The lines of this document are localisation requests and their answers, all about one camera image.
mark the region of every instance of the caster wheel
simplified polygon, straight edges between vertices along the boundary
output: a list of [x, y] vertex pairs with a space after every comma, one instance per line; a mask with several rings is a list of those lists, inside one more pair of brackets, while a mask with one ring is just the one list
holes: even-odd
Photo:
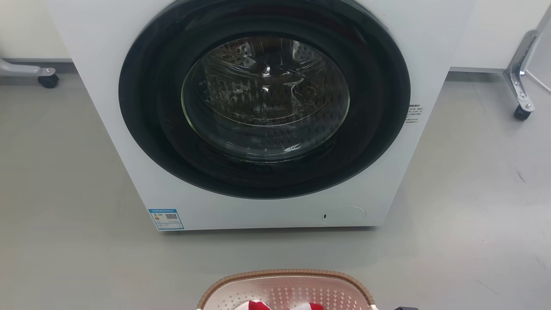
[[54, 88], [57, 85], [57, 81], [59, 80], [60, 78], [58, 78], [55, 74], [52, 74], [48, 77], [38, 77], [38, 82], [40, 83], [40, 85], [46, 88]]
[[526, 120], [530, 116], [530, 113], [531, 112], [527, 112], [527, 111], [522, 110], [522, 108], [520, 106], [517, 106], [517, 109], [515, 110], [515, 113], [513, 114], [513, 116], [516, 119], [523, 121], [523, 120]]

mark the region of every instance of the black object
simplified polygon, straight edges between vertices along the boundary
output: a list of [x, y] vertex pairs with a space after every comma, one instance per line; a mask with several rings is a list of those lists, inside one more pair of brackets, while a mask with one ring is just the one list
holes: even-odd
[[513, 116], [518, 119], [518, 120], [521, 120], [521, 121], [525, 121], [526, 119], [528, 119], [528, 117], [530, 116], [530, 113], [531, 112], [528, 112], [528, 111], [524, 111], [522, 109], [522, 107], [519, 105], [517, 106], [516, 110], [515, 110], [515, 113], [513, 114]]
[[[197, 60], [226, 42], [259, 35], [304, 42], [345, 76], [347, 117], [303, 157], [239, 160], [202, 140], [182, 111], [182, 84]], [[203, 104], [193, 92], [183, 96]], [[122, 116], [151, 159], [200, 188], [254, 199], [313, 193], [361, 172], [398, 135], [409, 97], [407, 66], [386, 28], [355, 2], [342, 0], [177, 1], [139, 35], [119, 79]]]
[[59, 80], [60, 78], [58, 78], [55, 74], [47, 77], [38, 77], [38, 82], [40, 83], [40, 85], [46, 88], [54, 88], [55, 86], [57, 86], [57, 81]]

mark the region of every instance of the gray floor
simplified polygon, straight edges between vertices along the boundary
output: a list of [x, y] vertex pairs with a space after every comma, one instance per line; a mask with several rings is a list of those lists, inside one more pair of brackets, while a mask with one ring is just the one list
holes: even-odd
[[551, 303], [551, 106], [451, 74], [385, 225], [160, 233], [81, 80], [0, 79], [0, 309], [195, 309], [229, 274], [346, 272], [379, 309]]

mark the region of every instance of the laundry basket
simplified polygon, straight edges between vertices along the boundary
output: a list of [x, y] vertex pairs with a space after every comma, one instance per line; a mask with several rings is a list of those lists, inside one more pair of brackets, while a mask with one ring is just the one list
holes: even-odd
[[201, 297], [198, 309], [233, 310], [259, 300], [272, 310], [288, 310], [303, 303], [317, 303], [324, 310], [376, 310], [369, 291], [341, 272], [280, 269], [246, 272], [225, 277]]

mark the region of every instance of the washing machine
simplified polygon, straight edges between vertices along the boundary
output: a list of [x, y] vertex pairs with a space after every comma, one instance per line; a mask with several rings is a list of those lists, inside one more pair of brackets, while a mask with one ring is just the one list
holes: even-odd
[[383, 224], [472, 5], [49, 0], [161, 231]]

